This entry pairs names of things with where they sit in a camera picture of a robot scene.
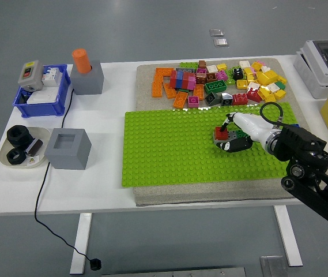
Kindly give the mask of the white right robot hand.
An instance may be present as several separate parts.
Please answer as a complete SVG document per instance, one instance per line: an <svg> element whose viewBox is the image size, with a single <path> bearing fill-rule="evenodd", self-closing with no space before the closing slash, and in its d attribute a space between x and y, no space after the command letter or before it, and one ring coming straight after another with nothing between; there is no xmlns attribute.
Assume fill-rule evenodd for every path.
<svg viewBox="0 0 328 277"><path fill-rule="evenodd" d="M255 141L261 143L266 152L272 153L270 145L279 133L272 123L268 123L260 115L233 112L227 114L227 118L220 130L224 131L231 122L245 132L247 137L225 142L214 141L217 147L227 152L239 152L250 149Z"/></svg>

